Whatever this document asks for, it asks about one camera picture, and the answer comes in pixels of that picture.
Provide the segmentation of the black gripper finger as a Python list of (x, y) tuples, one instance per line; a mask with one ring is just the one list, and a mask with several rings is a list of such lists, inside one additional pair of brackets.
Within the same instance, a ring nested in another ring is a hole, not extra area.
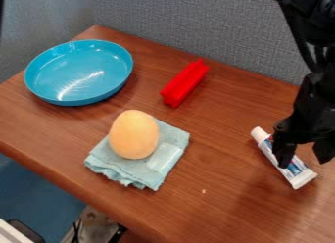
[(281, 169), (288, 167), (288, 164), (295, 155), (297, 143), (283, 132), (273, 133), (272, 153), (277, 160), (277, 165)]
[(312, 150), (319, 163), (326, 164), (330, 162), (335, 157), (335, 136), (316, 141)]

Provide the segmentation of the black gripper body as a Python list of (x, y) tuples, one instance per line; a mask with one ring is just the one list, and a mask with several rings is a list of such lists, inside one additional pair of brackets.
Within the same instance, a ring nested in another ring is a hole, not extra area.
[(335, 87), (323, 86), (321, 81), (321, 73), (304, 77), (293, 111), (275, 125), (276, 141), (303, 144), (326, 139), (335, 133)]

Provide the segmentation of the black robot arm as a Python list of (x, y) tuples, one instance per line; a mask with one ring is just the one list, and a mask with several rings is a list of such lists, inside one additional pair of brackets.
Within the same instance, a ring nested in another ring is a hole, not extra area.
[(309, 74), (303, 78), (293, 111), (273, 126), (272, 152), (285, 168), (300, 144), (317, 161), (335, 159), (335, 0), (275, 0)]

